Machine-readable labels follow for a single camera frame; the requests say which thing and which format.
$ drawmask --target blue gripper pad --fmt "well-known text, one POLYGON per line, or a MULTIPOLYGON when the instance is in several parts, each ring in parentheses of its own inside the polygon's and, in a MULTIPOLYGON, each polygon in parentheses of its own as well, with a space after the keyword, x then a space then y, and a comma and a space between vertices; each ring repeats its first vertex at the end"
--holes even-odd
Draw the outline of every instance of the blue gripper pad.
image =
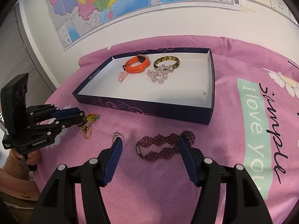
POLYGON ((185 164, 185 168, 189 175, 189 179, 195 184, 195 186, 199 185, 199 177, 198 177, 198 166, 191 154, 191 147, 188 146, 187 140, 184 140, 182 137, 178 142, 178 148, 180 150, 180 154, 182 156, 183 162, 185 164))
POLYGON ((60 118, 65 118, 65 117, 79 114, 79 112, 80 112, 79 108, 57 110, 55 113, 52 114, 52 117, 56 119, 60 119, 60 118))
POLYGON ((111 182, 114 172, 116 170, 118 161, 121 157, 121 153, 123 151, 123 141, 121 138, 118 138, 116 145, 114 146, 110 157, 108 158, 105 166, 104 166, 104 178, 102 180, 104 186, 106 186, 109 182, 111 182))

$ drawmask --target silver ring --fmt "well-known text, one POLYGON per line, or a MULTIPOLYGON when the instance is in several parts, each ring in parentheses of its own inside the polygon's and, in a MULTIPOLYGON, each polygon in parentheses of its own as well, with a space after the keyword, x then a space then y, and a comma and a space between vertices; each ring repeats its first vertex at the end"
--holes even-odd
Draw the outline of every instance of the silver ring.
POLYGON ((124 138, 123 134, 116 131, 116 132, 113 133, 112 144, 114 143, 114 141, 117 137, 122 139, 123 142, 125 141, 125 138, 124 138))

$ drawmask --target orange watch strap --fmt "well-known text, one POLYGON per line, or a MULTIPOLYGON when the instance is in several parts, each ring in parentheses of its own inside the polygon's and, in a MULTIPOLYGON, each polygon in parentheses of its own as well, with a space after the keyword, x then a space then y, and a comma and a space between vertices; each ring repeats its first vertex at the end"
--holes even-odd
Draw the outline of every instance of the orange watch strap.
POLYGON ((137 55, 134 56, 133 58, 129 59, 124 65, 123 68, 125 71, 127 71, 128 73, 140 73, 143 72, 145 70, 145 68, 147 68, 150 65, 150 60, 147 56, 144 55, 137 55), (141 62, 141 64, 137 65, 137 66, 130 66, 136 62, 140 62, 138 56, 143 56, 145 58, 144 62, 141 62))

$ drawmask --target gold ring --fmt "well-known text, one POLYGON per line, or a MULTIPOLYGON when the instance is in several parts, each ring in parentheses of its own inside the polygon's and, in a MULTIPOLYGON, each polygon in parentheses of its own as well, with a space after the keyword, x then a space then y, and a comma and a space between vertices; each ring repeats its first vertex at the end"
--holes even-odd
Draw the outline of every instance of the gold ring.
POLYGON ((157 69, 159 66, 157 66, 160 62, 162 61, 166 61, 166 60, 174 60, 176 61, 175 64, 172 65, 172 68, 173 69, 176 69, 179 67, 180 65, 180 60, 179 58, 175 57, 175 56, 164 56, 164 57, 161 57, 159 59, 156 59, 155 62, 154 62, 154 68, 157 69))
POLYGON ((85 139, 89 139, 92 136, 92 126, 91 125, 82 126, 82 132, 85 139))

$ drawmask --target pink pendant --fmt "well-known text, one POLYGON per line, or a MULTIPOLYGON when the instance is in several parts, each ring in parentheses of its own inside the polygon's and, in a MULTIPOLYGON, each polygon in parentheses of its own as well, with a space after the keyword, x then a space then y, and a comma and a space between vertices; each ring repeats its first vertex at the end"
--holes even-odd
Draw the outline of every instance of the pink pendant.
POLYGON ((123 80, 125 80, 128 74, 129 73, 127 71, 122 71, 121 73, 119 73, 118 80, 122 82, 123 80))

